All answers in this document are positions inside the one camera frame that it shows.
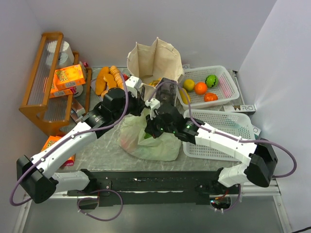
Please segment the green plastic grocery bag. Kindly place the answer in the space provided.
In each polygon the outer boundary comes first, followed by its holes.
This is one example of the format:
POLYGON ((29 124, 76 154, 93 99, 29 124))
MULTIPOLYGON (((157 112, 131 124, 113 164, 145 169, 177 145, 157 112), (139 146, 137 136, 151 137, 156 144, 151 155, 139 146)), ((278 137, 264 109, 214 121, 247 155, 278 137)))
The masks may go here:
POLYGON ((163 133, 153 138, 144 130, 149 110, 144 109, 140 116, 126 117, 121 125, 119 145, 127 153, 145 160, 174 161, 177 159, 181 141, 174 135, 163 133))

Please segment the orange gummy snack bag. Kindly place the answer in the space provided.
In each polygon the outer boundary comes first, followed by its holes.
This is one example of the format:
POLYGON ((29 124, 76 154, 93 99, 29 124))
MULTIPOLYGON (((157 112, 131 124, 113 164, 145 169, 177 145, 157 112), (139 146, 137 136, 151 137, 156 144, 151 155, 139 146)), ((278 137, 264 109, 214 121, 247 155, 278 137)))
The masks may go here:
POLYGON ((157 80, 153 80, 152 82, 149 83, 150 86, 156 87, 159 82, 161 81, 161 78, 157 79, 157 80))

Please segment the beige canvas tote bag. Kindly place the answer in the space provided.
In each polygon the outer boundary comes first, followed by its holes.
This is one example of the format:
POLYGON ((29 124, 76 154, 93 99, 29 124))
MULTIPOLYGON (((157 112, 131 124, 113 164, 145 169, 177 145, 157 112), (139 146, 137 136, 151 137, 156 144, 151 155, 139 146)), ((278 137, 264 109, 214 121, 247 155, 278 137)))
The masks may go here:
POLYGON ((127 56, 127 69, 131 75, 142 80, 145 86, 145 100, 162 82, 172 80, 178 83, 184 76, 179 51, 172 44, 159 38, 150 46, 136 43, 127 56), (159 78, 161 81, 156 87, 149 85, 159 78))

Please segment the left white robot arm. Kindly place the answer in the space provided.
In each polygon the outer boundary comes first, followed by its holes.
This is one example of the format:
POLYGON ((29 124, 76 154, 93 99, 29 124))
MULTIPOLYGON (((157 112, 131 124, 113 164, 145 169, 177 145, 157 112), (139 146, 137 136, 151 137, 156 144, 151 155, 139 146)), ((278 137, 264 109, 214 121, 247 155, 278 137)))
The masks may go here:
POLYGON ((17 160, 17 178, 35 203, 42 203, 54 193, 80 190, 86 194, 95 191, 97 179, 87 169, 58 173, 59 167, 84 146, 100 138, 114 127, 122 114, 140 116, 144 109, 143 87, 137 94, 113 88, 64 137, 32 158, 17 160))

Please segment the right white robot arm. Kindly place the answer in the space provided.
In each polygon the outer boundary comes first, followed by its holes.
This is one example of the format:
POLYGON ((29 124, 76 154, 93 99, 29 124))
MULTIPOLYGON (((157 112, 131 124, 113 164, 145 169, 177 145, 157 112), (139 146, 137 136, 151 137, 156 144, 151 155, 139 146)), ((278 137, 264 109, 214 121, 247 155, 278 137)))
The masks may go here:
POLYGON ((192 116, 183 117, 170 105, 161 105, 146 116, 145 132, 153 138, 171 133, 183 142, 207 146, 223 152, 240 164, 218 171, 217 183, 225 187, 251 182, 259 187, 268 187, 277 165, 277 157, 269 141, 251 142, 218 130, 192 116))

